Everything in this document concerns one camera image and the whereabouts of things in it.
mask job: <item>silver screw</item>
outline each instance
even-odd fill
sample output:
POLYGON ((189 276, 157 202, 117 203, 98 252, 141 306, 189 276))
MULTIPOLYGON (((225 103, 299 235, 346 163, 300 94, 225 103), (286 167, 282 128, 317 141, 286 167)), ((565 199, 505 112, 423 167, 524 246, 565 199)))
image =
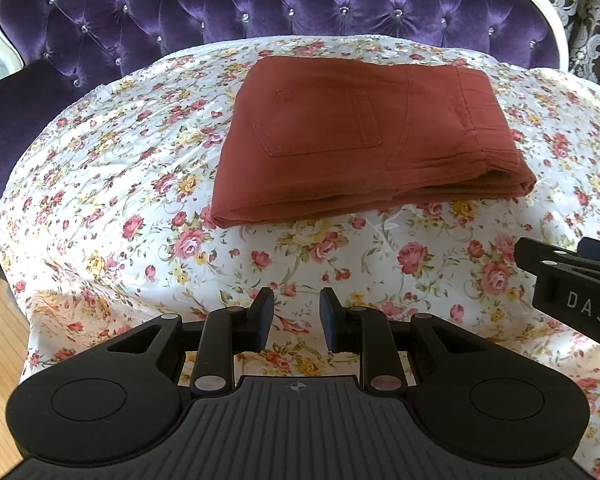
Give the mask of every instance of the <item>silver screw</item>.
POLYGON ((391 392, 402 386, 402 381, 392 375, 378 375, 371 379, 371 386, 381 392, 391 392))
POLYGON ((226 381, 218 375, 203 375, 197 378, 193 385, 203 392, 214 392, 224 388, 226 381))

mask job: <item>tufted headboard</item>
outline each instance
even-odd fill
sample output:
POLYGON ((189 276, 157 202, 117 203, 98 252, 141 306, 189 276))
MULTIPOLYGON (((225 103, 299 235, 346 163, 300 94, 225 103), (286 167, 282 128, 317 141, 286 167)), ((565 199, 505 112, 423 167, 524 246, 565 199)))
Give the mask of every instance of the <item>tufted headboard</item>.
POLYGON ((190 46, 284 34, 385 34, 566 68, 548 0, 0 0, 12 72, 0 81, 0 195, 46 123, 95 86, 190 46))

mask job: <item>ribbed black surface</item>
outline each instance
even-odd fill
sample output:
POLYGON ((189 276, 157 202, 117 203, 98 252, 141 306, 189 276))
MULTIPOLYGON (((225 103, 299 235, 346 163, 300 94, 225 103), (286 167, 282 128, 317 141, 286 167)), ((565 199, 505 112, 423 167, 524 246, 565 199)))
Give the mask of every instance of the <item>ribbed black surface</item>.
POLYGON ((4 478, 590 480, 568 459, 495 468, 452 455, 419 430, 399 400, 368 396, 350 377, 245 377, 235 393, 194 403, 167 440, 138 458, 75 469, 28 459, 4 478))

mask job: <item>black robotic gripper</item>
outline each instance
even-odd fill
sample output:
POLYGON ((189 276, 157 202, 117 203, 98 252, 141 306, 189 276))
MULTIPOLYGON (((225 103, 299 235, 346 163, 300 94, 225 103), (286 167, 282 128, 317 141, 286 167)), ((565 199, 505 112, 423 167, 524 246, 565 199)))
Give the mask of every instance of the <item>black robotic gripper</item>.
MULTIPOLYGON (((563 256, 548 267, 566 272, 582 261, 534 244, 519 242, 518 265, 539 275, 540 289, 550 282, 552 298, 568 298, 563 276, 542 278, 541 262, 563 256)), ((360 378, 234 384, 234 355, 264 349, 273 313, 273 293, 262 288, 250 308, 214 310, 206 321, 164 314, 27 379, 6 409, 24 460, 4 478, 590 478, 571 459, 589 421, 579 387, 431 314, 392 321, 373 308, 343 308, 325 288, 327 347, 358 354, 360 378), (198 352, 189 387, 177 385, 186 351, 198 352)))

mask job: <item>folded red garment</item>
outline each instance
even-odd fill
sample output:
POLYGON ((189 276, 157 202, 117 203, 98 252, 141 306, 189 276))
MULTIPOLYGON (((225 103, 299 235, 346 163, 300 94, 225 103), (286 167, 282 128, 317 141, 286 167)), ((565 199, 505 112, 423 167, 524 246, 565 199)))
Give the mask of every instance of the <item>folded red garment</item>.
POLYGON ((236 96, 211 213, 221 227, 293 221, 535 182, 484 72, 276 56, 236 96))

